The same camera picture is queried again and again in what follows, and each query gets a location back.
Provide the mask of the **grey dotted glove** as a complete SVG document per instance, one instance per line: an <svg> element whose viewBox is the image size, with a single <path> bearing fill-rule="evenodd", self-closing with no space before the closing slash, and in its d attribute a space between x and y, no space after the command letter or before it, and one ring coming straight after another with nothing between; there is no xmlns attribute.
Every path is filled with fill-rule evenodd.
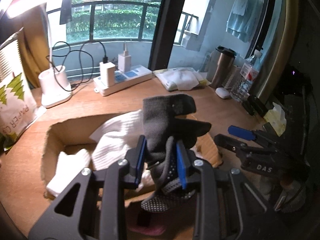
<svg viewBox="0 0 320 240"><path fill-rule="evenodd" d="M142 209L162 213L187 202L195 190L182 187L177 171L176 143L186 149L211 129L211 124L186 119L195 113L193 97L187 94L154 96L143 100L143 131L148 154L145 161L150 169L156 191L141 203Z"/></svg>

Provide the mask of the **steel travel mug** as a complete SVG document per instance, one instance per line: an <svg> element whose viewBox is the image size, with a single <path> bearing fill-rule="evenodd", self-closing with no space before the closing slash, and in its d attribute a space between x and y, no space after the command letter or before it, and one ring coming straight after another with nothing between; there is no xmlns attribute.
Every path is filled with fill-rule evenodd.
<svg viewBox="0 0 320 240"><path fill-rule="evenodd" d="M218 88L222 86L231 66L235 60L236 52L230 48L223 46L216 47L217 56L214 60L215 72L210 86L212 88Z"/></svg>

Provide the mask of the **white earbud case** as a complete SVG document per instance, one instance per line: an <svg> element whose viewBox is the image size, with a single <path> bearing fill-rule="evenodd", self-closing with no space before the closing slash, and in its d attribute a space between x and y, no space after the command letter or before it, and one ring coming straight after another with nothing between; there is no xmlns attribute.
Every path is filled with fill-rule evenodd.
<svg viewBox="0 0 320 240"><path fill-rule="evenodd" d="M230 93L227 89L223 88L223 87L218 87L215 90L215 93L218 97L220 97L221 99L228 99L230 98Z"/></svg>

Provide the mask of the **clear water bottle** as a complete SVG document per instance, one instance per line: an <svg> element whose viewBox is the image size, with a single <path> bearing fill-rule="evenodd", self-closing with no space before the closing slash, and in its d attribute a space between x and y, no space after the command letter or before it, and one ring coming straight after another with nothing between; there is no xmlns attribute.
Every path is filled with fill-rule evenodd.
<svg viewBox="0 0 320 240"><path fill-rule="evenodd" d="M261 51L255 50L252 56L245 59L239 78L231 89L231 97L234 100L242 102L248 97L248 92L261 70L262 55Z"/></svg>

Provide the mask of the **white power strip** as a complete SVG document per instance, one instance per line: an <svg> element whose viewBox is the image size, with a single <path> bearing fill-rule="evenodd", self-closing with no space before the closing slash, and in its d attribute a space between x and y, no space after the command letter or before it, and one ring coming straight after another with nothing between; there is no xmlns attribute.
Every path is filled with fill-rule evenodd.
<svg viewBox="0 0 320 240"><path fill-rule="evenodd" d="M119 70L115 70L114 74L115 84L111 87L106 87L102 83L100 76L95 77L93 79L95 85L94 91L96 93L99 93L101 96L109 96L118 91L152 79L152 71L148 68L143 67L142 65L134 66L130 69L129 72L125 73Z"/></svg>

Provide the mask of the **large white charger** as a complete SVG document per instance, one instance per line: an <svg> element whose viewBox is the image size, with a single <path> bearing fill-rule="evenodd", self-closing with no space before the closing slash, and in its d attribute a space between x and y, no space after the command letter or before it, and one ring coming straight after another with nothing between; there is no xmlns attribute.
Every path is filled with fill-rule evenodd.
<svg viewBox="0 0 320 240"><path fill-rule="evenodd" d="M100 79L106 87L111 87L115 84L115 70L116 66L112 62L99 63Z"/></svg>

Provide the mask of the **white towel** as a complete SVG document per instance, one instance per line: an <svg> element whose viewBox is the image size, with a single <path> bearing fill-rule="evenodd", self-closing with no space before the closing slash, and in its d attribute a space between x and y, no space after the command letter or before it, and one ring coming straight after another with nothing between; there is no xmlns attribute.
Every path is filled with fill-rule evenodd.
<svg viewBox="0 0 320 240"><path fill-rule="evenodd" d="M139 136L143 134L142 123L141 109L115 116L104 122L88 137L97 143L92 153L85 148L72 154L59 151L55 174L46 186L47 191L57 197L90 163L98 171L125 157L127 151L137 145Z"/></svg>

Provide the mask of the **open cardboard box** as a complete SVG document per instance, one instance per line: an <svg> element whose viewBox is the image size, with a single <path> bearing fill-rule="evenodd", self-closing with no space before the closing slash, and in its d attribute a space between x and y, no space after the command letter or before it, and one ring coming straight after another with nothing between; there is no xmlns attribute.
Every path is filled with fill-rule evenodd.
<svg viewBox="0 0 320 240"><path fill-rule="evenodd" d="M72 154L81 148L85 148L89 153L92 153L97 143L88 137L104 122L122 114L125 113L84 116L68 119L50 126L46 133L46 141L41 159L41 179L45 187L55 174L59 151ZM92 163L90 163L88 168L96 171ZM49 199L55 198L47 190L44 196Z"/></svg>

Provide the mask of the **white wipes pack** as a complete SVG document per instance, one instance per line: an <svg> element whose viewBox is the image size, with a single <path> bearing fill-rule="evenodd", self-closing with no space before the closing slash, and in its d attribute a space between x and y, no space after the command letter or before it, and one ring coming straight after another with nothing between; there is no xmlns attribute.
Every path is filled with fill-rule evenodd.
<svg viewBox="0 0 320 240"><path fill-rule="evenodd" d="M189 91L209 84L209 81L204 77L206 73L197 72L190 67L155 70L153 74L169 92Z"/></svg>

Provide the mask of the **hanging blue towel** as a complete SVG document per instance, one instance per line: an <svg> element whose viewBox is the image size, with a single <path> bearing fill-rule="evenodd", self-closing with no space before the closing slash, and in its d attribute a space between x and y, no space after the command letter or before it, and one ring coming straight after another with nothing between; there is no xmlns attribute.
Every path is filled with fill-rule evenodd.
<svg viewBox="0 0 320 240"><path fill-rule="evenodd" d="M229 14L226 32L242 42L249 42L260 18L260 0L235 0Z"/></svg>

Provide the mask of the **pink soft cloth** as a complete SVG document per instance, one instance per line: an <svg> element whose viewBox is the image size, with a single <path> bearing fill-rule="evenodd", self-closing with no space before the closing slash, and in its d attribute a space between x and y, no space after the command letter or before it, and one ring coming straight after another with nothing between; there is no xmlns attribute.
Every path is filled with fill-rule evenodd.
<svg viewBox="0 0 320 240"><path fill-rule="evenodd" d="M140 202L130 203L125 210L127 229L146 236L160 236L167 227L166 217L161 213L145 211Z"/></svg>

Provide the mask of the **brown curtain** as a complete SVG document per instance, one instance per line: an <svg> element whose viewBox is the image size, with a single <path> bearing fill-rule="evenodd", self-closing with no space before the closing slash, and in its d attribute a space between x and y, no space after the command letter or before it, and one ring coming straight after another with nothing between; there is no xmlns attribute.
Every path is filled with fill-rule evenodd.
<svg viewBox="0 0 320 240"><path fill-rule="evenodd" d="M25 76L29 83L40 87L39 74L49 69L46 56L49 55L46 17L39 5L18 16L15 20L18 47Z"/></svg>

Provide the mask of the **black balcony railing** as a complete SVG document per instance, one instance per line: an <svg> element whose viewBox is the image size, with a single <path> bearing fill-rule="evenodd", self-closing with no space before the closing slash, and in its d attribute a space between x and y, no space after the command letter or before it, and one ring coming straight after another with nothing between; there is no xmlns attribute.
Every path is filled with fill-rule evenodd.
<svg viewBox="0 0 320 240"><path fill-rule="evenodd" d="M47 15L56 42L151 42L159 9L159 3L89 1L71 5L71 22L60 23L63 7L49 9Z"/></svg>

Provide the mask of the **crumpled yellow tissue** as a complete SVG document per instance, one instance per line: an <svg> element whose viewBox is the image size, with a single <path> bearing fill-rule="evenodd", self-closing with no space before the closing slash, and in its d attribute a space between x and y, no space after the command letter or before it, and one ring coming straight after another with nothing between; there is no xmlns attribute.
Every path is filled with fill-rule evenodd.
<svg viewBox="0 0 320 240"><path fill-rule="evenodd" d="M287 120L285 111L279 104L273 102L273 108L267 111L264 115L264 120L271 124L277 136L280 137L285 132Z"/></svg>

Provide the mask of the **paper cup package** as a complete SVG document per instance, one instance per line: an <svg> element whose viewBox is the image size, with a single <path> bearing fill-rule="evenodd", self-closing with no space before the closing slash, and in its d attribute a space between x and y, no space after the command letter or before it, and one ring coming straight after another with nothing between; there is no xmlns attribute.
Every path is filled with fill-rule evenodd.
<svg viewBox="0 0 320 240"><path fill-rule="evenodd" d="M37 105L25 77L18 47L21 32L1 44L1 138L5 151L47 110Z"/></svg>

